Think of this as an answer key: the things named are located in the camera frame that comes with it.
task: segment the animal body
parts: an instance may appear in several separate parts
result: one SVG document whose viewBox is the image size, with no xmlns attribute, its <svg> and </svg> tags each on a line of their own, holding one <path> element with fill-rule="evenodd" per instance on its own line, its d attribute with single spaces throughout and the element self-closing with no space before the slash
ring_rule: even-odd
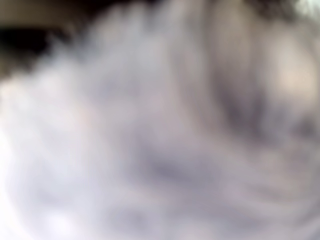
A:
<svg viewBox="0 0 320 240">
<path fill-rule="evenodd" d="M 2 239 L 320 239 L 319 26 L 284 2 L 116 7 L 4 80 Z"/>
</svg>

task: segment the light gray fur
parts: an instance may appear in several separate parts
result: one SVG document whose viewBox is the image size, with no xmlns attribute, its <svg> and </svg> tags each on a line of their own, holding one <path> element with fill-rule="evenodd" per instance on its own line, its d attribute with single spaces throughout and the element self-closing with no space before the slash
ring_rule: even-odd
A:
<svg viewBox="0 0 320 240">
<path fill-rule="evenodd" d="M 40 240 L 320 239 L 319 47 L 315 23 L 240 0 L 111 10 L 1 86 L 16 224 Z"/>
</svg>

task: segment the fluffy fur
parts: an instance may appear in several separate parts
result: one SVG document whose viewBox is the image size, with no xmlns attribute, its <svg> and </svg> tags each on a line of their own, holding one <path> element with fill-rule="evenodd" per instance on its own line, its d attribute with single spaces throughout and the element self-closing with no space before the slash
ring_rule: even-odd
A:
<svg viewBox="0 0 320 240">
<path fill-rule="evenodd" d="M 5 221 L 40 240 L 320 238 L 318 25 L 257 9 L 115 8 L 4 82 Z"/>
</svg>

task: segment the gray fur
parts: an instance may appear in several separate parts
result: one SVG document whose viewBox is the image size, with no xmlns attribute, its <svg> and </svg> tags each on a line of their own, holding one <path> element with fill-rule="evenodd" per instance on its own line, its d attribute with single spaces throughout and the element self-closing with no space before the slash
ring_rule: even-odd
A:
<svg viewBox="0 0 320 240">
<path fill-rule="evenodd" d="M 113 9 L 1 86 L 18 224 L 41 240 L 317 239 L 318 66 L 307 19 L 236 0 Z"/>
</svg>

